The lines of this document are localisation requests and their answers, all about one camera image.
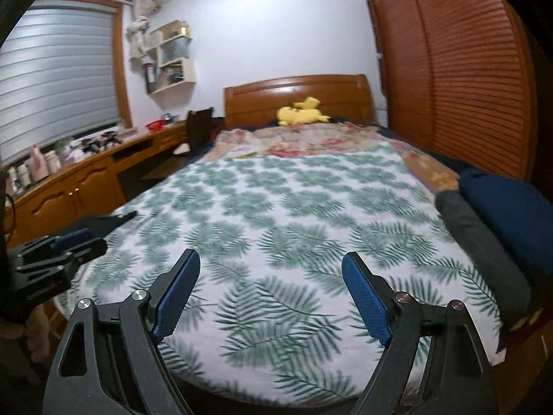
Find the navy blue suit jacket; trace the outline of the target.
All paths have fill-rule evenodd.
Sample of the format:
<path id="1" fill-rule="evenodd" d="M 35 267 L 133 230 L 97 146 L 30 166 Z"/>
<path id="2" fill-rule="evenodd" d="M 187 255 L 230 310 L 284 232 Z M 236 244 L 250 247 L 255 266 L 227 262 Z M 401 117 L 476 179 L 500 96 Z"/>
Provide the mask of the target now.
<path id="1" fill-rule="evenodd" d="M 465 169 L 461 195 L 523 269 L 552 275 L 552 204 L 532 185 Z"/>

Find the black garment on bed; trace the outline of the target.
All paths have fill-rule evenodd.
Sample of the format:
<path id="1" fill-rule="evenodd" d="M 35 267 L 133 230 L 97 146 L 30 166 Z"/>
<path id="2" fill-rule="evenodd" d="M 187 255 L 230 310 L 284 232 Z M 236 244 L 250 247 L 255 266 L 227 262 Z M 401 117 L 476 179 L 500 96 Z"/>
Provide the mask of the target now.
<path id="1" fill-rule="evenodd" d="M 54 232 L 54 235 L 69 235 L 79 230 L 87 229 L 96 237 L 105 238 L 111 232 L 123 226 L 125 223 L 136 218 L 137 211 L 131 211 L 126 214 L 110 214 L 110 215 L 96 215 L 87 214 L 82 218 L 78 218 L 66 227 Z"/>

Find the wooden desk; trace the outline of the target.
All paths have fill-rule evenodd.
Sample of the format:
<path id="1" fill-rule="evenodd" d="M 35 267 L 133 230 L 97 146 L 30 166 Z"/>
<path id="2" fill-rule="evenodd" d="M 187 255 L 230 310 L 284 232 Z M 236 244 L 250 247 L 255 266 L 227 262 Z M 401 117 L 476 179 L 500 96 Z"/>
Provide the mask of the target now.
<path id="1" fill-rule="evenodd" d="M 106 215 L 125 204 L 118 175 L 185 140 L 183 121 L 123 140 L 61 170 L 15 198 L 5 215 L 8 246 L 61 230 L 87 214 Z"/>

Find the pink bottle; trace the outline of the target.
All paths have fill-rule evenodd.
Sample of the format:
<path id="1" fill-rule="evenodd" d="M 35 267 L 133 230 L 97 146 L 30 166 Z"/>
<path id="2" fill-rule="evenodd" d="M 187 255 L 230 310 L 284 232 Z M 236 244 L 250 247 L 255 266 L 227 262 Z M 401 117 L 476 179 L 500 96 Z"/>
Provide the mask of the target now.
<path id="1" fill-rule="evenodd" d="M 45 156 L 36 145 L 29 149 L 28 168 L 34 183 L 38 183 L 49 176 Z"/>

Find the grey folded garment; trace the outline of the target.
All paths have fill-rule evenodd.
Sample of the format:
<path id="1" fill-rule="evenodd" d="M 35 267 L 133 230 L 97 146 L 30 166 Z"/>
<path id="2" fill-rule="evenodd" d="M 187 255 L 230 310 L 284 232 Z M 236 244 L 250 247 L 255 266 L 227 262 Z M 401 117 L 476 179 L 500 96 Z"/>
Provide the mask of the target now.
<path id="1" fill-rule="evenodd" d="M 532 291 L 528 280 L 459 192 L 441 191 L 435 206 L 447 230 L 486 281 L 503 325 L 511 331 L 520 328 L 529 319 Z"/>

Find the leaf pattern bed sheet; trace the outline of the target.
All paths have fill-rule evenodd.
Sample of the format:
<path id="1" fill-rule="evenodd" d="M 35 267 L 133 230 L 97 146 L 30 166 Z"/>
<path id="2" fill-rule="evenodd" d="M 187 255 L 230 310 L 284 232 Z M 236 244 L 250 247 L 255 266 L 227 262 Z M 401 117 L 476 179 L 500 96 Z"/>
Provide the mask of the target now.
<path id="1" fill-rule="evenodd" d="M 132 220 L 55 300 L 119 302 L 188 248 L 200 278 L 160 350 L 177 378 L 270 406 L 357 396 L 382 346 L 343 281 L 354 251 L 393 289 L 470 311 L 489 358 L 499 308 L 434 202 L 388 142 L 362 152 L 195 162 L 123 207 Z"/>

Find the red basket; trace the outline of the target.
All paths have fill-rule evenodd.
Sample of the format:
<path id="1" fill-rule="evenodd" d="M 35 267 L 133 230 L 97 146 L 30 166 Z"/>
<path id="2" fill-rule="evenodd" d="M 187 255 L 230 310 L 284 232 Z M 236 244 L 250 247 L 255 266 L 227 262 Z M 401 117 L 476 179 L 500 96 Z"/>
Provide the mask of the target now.
<path id="1" fill-rule="evenodd" d="M 164 128 L 164 126 L 165 126 L 164 120 L 156 120 L 147 124 L 145 128 L 151 133 L 156 133 L 161 131 Z"/>

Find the grey window blind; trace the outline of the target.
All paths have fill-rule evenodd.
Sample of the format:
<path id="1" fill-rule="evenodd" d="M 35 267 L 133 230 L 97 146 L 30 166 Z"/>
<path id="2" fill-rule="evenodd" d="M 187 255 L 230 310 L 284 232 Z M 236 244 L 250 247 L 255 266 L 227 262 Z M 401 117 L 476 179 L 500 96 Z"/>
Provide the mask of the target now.
<path id="1" fill-rule="evenodd" d="M 120 119 L 114 79 L 115 9 L 37 0 L 1 48 L 1 159 Z"/>

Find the dark wooden chair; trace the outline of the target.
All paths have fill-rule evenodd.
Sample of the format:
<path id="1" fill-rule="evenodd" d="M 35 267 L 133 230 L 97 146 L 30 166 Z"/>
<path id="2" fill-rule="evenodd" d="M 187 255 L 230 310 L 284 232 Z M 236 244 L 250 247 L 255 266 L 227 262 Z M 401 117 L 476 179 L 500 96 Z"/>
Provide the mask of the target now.
<path id="1" fill-rule="evenodd" d="M 186 119 L 186 141 L 174 150 L 174 156 L 197 156 L 211 139 L 214 108 L 189 111 Z"/>

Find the wooden headboard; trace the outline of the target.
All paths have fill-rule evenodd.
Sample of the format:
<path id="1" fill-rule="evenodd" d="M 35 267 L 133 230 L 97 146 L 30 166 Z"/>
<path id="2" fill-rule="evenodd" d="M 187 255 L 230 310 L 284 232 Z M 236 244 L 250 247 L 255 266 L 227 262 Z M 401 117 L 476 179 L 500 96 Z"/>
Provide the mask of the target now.
<path id="1" fill-rule="evenodd" d="M 307 75 L 247 83 L 224 89 L 226 128 L 260 128 L 277 118 L 280 108 L 308 97 L 324 115 L 356 125 L 376 121 L 365 75 Z"/>

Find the yellow plush toy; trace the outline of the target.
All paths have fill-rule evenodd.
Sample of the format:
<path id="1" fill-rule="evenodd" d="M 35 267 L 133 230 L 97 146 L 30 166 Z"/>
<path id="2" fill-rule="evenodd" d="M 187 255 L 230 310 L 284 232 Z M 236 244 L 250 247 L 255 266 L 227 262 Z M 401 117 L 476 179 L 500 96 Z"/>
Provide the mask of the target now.
<path id="1" fill-rule="evenodd" d="M 309 125 L 314 123 L 329 123 L 331 117 L 319 110 L 320 102 L 308 96 L 304 101 L 284 106 L 276 113 L 278 124 L 282 127 Z"/>

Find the white hanging plush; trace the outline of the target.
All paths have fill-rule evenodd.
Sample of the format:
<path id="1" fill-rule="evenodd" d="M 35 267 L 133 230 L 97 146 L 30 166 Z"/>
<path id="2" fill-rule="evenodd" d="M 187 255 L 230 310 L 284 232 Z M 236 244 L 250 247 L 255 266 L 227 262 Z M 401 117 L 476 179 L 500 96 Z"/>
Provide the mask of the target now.
<path id="1" fill-rule="evenodd" d="M 130 42 L 130 59 L 141 60 L 147 54 L 150 18 L 160 10 L 156 0 L 133 0 L 132 21 L 125 28 Z"/>

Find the wooden louvered wardrobe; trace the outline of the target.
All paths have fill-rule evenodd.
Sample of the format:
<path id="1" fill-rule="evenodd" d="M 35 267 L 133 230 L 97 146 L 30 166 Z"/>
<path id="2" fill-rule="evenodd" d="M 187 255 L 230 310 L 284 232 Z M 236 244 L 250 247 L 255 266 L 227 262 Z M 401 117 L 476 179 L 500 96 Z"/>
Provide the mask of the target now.
<path id="1" fill-rule="evenodd" d="M 389 128 L 506 177 L 531 176 L 532 57 L 504 0 L 368 0 Z"/>

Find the white wall shelf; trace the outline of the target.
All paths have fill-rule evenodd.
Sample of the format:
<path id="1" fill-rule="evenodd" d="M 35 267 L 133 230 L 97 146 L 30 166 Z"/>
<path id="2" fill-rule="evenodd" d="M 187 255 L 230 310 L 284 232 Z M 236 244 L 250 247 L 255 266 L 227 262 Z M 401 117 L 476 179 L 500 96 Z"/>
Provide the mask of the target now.
<path id="1" fill-rule="evenodd" d="M 147 93 L 157 94 L 181 84 L 196 83 L 190 57 L 192 37 L 186 21 L 172 21 L 147 34 L 144 64 Z"/>

